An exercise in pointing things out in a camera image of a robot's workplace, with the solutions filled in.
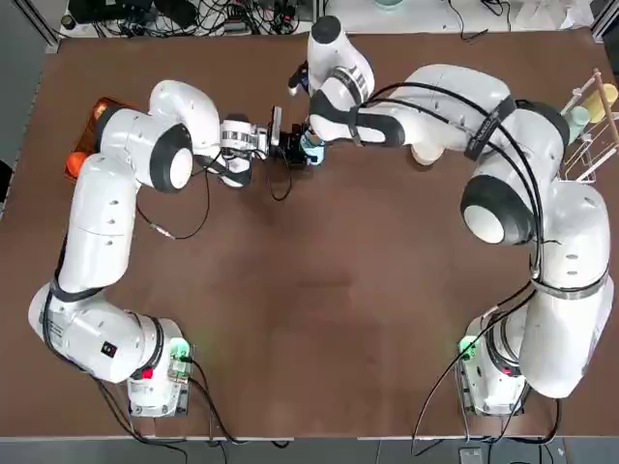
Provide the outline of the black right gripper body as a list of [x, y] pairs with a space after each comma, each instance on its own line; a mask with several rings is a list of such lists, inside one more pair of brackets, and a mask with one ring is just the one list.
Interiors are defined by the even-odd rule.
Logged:
[[288, 79], [288, 92], [296, 96], [301, 90], [309, 94], [309, 65], [304, 61]]

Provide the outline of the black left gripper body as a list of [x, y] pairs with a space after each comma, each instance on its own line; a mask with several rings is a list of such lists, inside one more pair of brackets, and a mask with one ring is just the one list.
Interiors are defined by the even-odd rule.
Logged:
[[303, 167], [303, 150], [300, 146], [300, 135], [283, 135], [280, 138], [281, 156], [285, 158], [290, 168]]

